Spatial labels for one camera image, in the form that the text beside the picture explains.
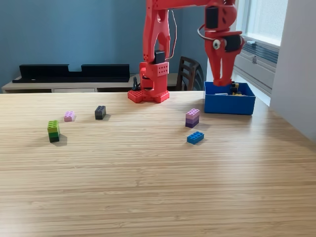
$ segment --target purple lego brick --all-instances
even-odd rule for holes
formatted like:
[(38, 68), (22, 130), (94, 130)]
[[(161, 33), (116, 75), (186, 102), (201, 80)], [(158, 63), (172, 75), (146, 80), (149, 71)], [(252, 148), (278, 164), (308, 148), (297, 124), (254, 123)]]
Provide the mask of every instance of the purple lego brick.
[(75, 112), (74, 111), (67, 111), (65, 113), (65, 116), (64, 116), (64, 121), (65, 122), (72, 122), (75, 120)]
[(199, 120), (197, 120), (195, 123), (187, 123), (186, 122), (186, 127), (194, 128), (198, 123), (199, 123)]
[(191, 109), (189, 112), (186, 113), (186, 119), (195, 119), (200, 115), (199, 110)]
[(198, 120), (199, 120), (199, 116), (197, 116), (195, 119), (186, 118), (186, 123), (193, 124), (193, 123), (195, 123)]

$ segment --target wire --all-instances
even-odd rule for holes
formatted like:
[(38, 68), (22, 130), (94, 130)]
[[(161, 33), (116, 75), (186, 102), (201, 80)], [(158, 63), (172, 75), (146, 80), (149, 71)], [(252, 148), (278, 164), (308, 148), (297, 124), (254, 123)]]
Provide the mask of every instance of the wire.
[(201, 34), (200, 31), (201, 31), (202, 28), (204, 28), (204, 27), (205, 27), (205, 24), (201, 25), (201, 27), (198, 28), (198, 30), (197, 30), (198, 35), (199, 35), (202, 39), (205, 39), (205, 40), (216, 40), (216, 39), (212, 39), (212, 38), (205, 37), (205, 36), (203, 36), (203, 35)]
[(173, 57), (174, 49), (176, 47), (176, 42), (177, 42), (177, 22), (176, 22), (176, 18), (174, 17), (173, 10), (171, 10), (171, 12), (172, 12), (172, 16), (173, 16), (174, 25), (176, 26), (176, 30), (175, 30), (175, 33), (174, 33), (174, 41), (173, 41), (173, 47), (172, 47), (171, 56), (169, 58), (166, 58), (166, 60), (169, 60), (169, 59), (171, 59)]

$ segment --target white wall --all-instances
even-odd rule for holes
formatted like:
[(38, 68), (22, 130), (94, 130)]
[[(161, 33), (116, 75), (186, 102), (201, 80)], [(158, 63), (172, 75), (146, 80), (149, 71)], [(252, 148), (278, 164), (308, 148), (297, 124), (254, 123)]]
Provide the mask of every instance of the white wall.
[(316, 141), (316, 1), (289, 0), (271, 107)]

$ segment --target blue wall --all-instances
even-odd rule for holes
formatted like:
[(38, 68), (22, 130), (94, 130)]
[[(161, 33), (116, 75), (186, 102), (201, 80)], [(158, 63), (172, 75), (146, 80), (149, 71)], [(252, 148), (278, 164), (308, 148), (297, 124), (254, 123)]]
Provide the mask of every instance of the blue wall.
[[(70, 64), (75, 71), (126, 63), (138, 72), (145, 10), (145, 0), (0, 0), (0, 86), (19, 76), (20, 64)], [(178, 71), (181, 48), (179, 37), (171, 72)]]
[(181, 25), (181, 56), (195, 59), (203, 69), (206, 79), (207, 54), (205, 52), (205, 41), (198, 36), (197, 30), (204, 23), (205, 7), (189, 7), (182, 9)]

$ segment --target wall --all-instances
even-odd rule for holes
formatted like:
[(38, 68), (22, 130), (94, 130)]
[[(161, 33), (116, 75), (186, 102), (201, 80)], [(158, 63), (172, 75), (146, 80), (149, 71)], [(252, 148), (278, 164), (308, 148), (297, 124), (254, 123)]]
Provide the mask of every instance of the wall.
[[(0, 86), (20, 64), (130, 64), (138, 72), (146, 0), (0, 0)], [(175, 10), (181, 22), (181, 10)], [(170, 17), (173, 40), (174, 23)], [(170, 71), (177, 72), (181, 40)]]
[(271, 107), (316, 141), (316, 1), (289, 0)]
[(207, 74), (207, 55), (204, 40), (198, 36), (197, 29), (204, 23), (205, 7), (188, 7), (182, 9), (181, 56), (195, 59)]

